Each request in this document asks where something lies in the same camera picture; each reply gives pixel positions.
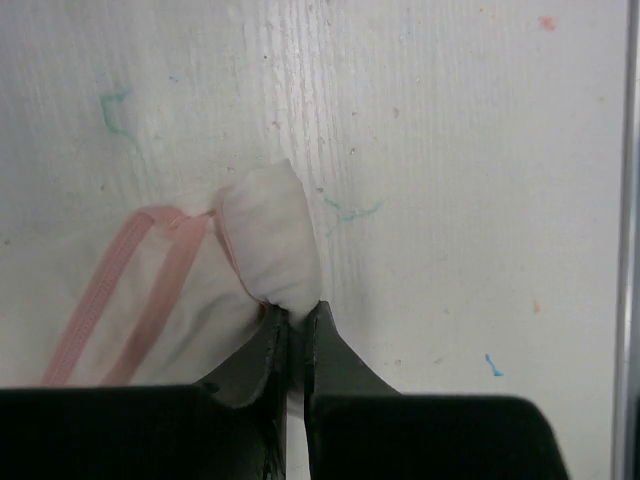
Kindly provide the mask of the white pink-trimmed underwear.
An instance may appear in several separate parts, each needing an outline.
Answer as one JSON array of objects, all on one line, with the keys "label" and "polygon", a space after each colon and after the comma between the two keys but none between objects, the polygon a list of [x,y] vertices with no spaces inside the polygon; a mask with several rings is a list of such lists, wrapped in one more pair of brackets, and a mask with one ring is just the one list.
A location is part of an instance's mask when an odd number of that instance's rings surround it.
[{"label": "white pink-trimmed underwear", "polygon": [[182,384],[246,343],[269,307],[299,325],[322,291],[301,181],[288,161],[221,188],[213,207],[135,212],[100,260],[45,386]]}]

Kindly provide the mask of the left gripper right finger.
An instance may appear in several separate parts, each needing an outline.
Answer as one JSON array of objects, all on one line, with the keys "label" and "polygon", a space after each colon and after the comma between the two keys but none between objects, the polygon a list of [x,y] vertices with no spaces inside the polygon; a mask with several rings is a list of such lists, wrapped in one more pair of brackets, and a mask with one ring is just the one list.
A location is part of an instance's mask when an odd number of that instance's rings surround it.
[{"label": "left gripper right finger", "polygon": [[554,432],[512,396],[402,394],[340,336],[306,319],[304,423],[314,479],[565,479]]}]

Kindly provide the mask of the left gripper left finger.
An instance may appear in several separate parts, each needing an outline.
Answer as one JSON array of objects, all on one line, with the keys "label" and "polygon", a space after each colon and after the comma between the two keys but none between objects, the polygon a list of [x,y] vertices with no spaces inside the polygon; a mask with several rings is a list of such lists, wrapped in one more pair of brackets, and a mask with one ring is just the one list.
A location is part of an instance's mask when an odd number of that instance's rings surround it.
[{"label": "left gripper left finger", "polygon": [[283,479],[288,315],[189,385],[4,389],[4,479]]}]

